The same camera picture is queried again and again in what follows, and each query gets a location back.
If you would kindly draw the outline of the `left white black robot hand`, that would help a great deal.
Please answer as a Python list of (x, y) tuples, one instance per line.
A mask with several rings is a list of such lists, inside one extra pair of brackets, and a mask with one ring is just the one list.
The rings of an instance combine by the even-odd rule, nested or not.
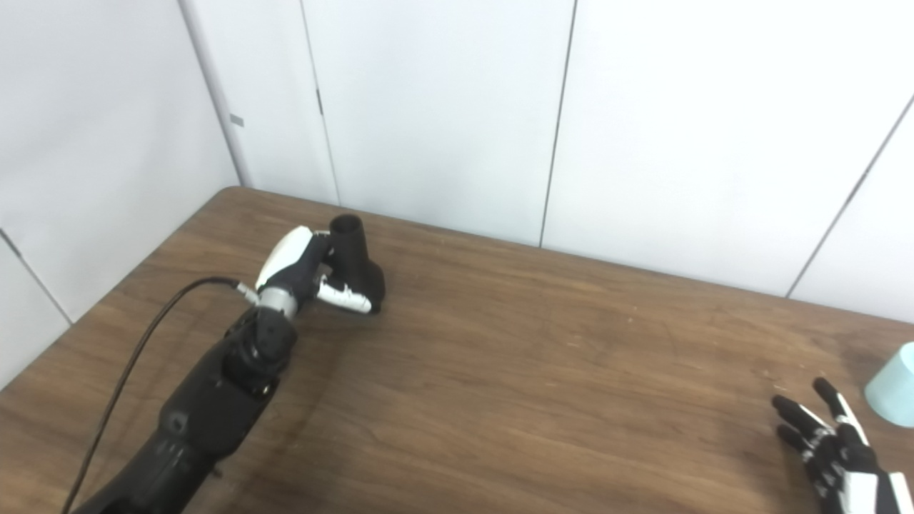
[(383, 274), (368, 259), (363, 232), (298, 226), (268, 255), (256, 282), (257, 304), (293, 319), (311, 301), (355, 313), (378, 313)]

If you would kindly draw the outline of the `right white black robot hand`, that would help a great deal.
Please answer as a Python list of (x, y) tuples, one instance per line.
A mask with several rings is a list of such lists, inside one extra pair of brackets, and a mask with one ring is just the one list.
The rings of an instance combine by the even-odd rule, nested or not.
[(845, 396), (824, 377), (813, 381), (813, 390), (828, 407), (833, 423), (783, 395), (773, 395), (770, 403), (781, 419), (777, 436), (799, 455), (820, 511), (911, 513), (907, 478), (882, 468)]

